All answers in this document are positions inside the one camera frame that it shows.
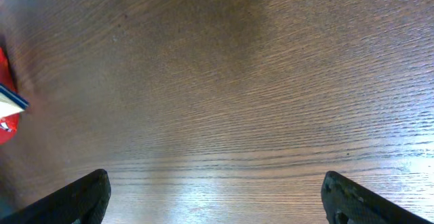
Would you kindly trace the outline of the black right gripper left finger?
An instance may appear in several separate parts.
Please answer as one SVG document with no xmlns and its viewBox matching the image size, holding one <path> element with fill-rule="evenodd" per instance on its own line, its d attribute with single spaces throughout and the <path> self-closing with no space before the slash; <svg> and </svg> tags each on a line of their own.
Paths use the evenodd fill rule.
<svg viewBox="0 0 434 224">
<path fill-rule="evenodd" d="M 97 169 L 1 219 L 1 224 L 101 224 L 111 197 L 106 170 Z"/>
</svg>

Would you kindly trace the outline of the yellow snack bag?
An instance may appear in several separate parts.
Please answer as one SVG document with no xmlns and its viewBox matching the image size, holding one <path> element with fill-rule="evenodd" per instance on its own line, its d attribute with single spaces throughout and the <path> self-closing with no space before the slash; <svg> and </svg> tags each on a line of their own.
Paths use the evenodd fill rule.
<svg viewBox="0 0 434 224">
<path fill-rule="evenodd" d="M 28 101 L 1 84 L 1 118 L 25 111 Z"/>
</svg>

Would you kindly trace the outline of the red snack bag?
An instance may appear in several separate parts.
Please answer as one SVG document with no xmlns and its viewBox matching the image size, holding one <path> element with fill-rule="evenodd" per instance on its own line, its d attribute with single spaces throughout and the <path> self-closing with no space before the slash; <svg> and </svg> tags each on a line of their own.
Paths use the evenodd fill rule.
<svg viewBox="0 0 434 224">
<path fill-rule="evenodd" d="M 12 79 L 12 72 L 9 67 L 9 61 L 3 49 L 1 49 L 1 84 L 13 92 L 16 92 L 16 85 Z M 19 115 L 14 114 L 1 118 L 1 144 L 12 139 L 18 129 Z"/>
</svg>

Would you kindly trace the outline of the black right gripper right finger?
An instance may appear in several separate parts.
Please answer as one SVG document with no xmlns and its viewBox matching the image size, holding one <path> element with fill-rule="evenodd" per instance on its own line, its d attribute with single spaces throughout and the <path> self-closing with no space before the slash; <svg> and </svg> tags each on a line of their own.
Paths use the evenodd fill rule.
<svg viewBox="0 0 434 224">
<path fill-rule="evenodd" d="M 335 171 L 325 174 L 321 201 L 330 224 L 432 224 Z"/>
</svg>

